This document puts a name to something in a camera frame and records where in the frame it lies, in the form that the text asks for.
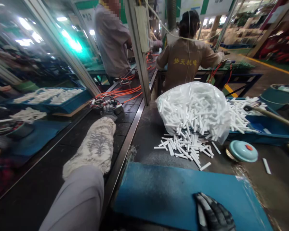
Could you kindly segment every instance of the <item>teal lid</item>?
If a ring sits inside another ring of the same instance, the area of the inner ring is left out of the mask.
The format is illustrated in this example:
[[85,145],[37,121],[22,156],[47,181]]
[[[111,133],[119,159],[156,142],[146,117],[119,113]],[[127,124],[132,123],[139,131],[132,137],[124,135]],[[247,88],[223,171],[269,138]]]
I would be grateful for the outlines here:
[[234,158],[244,162],[256,162],[258,152],[254,146],[244,141],[232,141],[229,145],[230,153]]

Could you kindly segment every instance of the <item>black glove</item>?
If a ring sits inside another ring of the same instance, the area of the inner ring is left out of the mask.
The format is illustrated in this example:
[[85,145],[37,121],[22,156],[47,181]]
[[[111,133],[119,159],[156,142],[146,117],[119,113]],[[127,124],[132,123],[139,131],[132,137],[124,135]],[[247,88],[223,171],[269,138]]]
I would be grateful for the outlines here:
[[113,105],[112,104],[107,104],[106,106],[103,107],[103,113],[102,113],[102,117],[109,117],[110,119],[112,119],[114,122],[117,120],[117,116],[115,115],[115,113],[113,112]]
[[197,202],[200,231],[235,231],[231,213],[204,193],[193,195]]

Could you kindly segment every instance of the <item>hair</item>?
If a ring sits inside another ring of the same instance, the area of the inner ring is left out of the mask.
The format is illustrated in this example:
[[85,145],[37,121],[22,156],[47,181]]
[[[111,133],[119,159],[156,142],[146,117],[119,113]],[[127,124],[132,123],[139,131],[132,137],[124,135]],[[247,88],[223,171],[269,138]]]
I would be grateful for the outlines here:
[[200,28],[200,20],[197,11],[186,11],[180,21],[179,36],[184,38],[193,38]]

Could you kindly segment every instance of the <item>metal handle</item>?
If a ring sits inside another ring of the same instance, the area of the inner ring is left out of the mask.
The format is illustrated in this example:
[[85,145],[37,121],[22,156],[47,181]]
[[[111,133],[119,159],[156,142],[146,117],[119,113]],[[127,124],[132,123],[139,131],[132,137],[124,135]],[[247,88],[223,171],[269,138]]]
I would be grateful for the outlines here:
[[277,119],[277,120],[279,120],[280,122],[283,122],[284,124],[289,125],[289,120],[287,120],[287,119],[285,119],[285,118],[283,118],[283,117],[281,117],[281,116],[279,116],[279,115],[276,115],[276,114],[274,114],[274,113],[272,113],[272,112],[269,112],[269,111],[267,111],[267,110],[264,110],[264,109],[262,109],[262,108],[260,108],[260,107],[255,107],[255,108],[253,108],[253,110],[256,110],[256,111],[258,111],[258,112],[260,112],[260,113],[262,113],[262,114],[264,114],[264,115],[266,115],[266,116],[269,116],[269,117],[271,117],[271,118]]

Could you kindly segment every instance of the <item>gray shirt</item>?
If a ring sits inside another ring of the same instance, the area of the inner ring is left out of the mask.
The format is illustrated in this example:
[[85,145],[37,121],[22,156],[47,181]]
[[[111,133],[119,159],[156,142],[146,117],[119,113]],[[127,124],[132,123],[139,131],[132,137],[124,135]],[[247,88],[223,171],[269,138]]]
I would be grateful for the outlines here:
[[101,4],[95,8],[95,36],[106,73],[114,78],[123,77],[130,69],[125,45],[129,30]]

